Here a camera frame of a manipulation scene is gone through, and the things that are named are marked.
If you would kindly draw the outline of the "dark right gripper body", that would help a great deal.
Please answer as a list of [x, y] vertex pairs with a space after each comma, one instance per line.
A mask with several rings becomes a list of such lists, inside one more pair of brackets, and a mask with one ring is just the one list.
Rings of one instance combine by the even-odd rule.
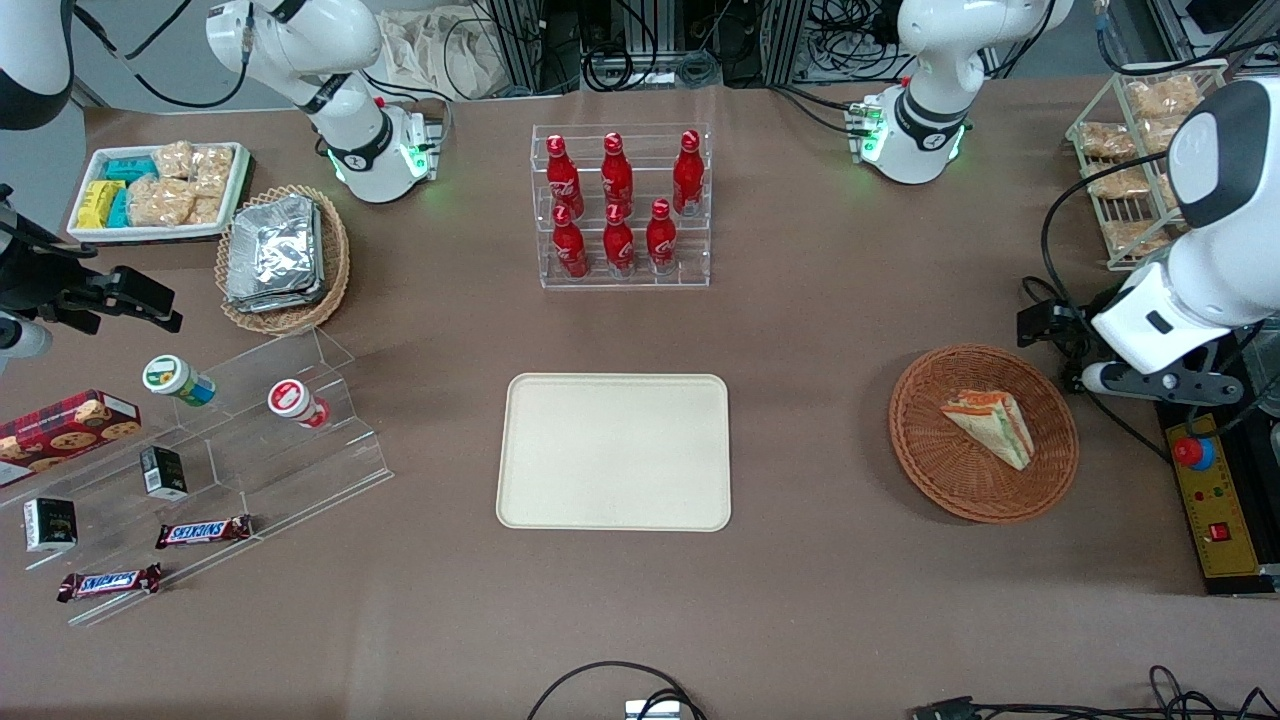
[[95, 273], [82, 261], [99, 251], [83, 245], [65, 246], [52, 233], [17, 211], [13, 187], [1, 187], [1, 305], [28, 320], [68, 325], [96, 334], [101, 319], [81, 309], [67, 295], [88, 287]]

